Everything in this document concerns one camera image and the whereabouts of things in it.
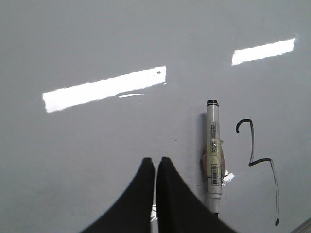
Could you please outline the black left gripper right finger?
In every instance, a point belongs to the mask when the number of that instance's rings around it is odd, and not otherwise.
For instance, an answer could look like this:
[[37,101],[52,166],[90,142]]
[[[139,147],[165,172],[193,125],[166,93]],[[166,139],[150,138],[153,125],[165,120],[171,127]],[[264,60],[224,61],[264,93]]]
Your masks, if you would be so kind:
[[155,200],[160,233],[234,233],[192,193],[169,157],[157,170]]

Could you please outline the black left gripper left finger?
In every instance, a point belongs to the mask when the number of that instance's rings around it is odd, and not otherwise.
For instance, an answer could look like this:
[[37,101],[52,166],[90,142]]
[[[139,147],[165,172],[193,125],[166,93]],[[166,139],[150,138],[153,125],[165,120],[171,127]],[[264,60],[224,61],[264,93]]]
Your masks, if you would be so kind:
[[84,233],[150,233],[155,167],[143,158],[134,178],[118,200]]

